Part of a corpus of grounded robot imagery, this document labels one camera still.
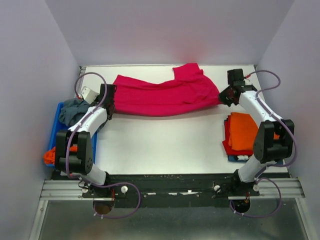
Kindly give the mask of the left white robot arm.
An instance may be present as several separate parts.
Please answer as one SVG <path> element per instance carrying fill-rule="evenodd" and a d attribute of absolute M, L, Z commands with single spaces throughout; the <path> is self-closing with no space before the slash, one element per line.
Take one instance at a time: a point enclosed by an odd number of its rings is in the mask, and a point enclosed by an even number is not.
<path fill-rule="evenodd" d="M 72 127 L 56 134 L 54 166 L 71 178 L 83 179 L 94 184 L 93 191 L 101 198 L 111 191 L 109 174 L 95 165 L 95 148 L 92 138 L 116 110 L 114 84 L 101 84 L 100 93 L 85 115 Z"/>

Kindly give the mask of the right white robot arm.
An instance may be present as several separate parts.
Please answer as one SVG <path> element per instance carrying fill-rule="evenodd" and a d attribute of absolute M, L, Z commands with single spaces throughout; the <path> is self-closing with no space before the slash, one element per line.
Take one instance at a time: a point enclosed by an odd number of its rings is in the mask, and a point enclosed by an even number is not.
<path fill-rule="evenodd" d="M 236 196 L 247 192 L 247 183 L 254 182 L 269 167 L 279 168 L 279 162 L 285 159 L 290 161 L 283 164 L 284 168 L 292 165 L 298 154 L 294 122 L 280 117 L 262 100 L 259 94 L 265 90 L 247 84 L 250 76 L 250 73 L 244 75 L 241 68 L 228 70 L 228 86 L 218 95 L 222 104 L 244 108 L 258 126 L 253 155 L 235 171 L 238 179 L 230 183 L 230 191 Z"/>

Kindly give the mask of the magenta t shirt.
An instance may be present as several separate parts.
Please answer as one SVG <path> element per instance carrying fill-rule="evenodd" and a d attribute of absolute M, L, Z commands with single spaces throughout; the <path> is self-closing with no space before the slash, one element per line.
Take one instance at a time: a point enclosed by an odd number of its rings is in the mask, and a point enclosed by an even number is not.
<path fill-rule="evenodd" d="M 159 84 L 118 75 L 114 81 L 118 113 L 170 117 L 220 105 L 219 90 L 197 63 L 174 67 L 174 79 Z"/>

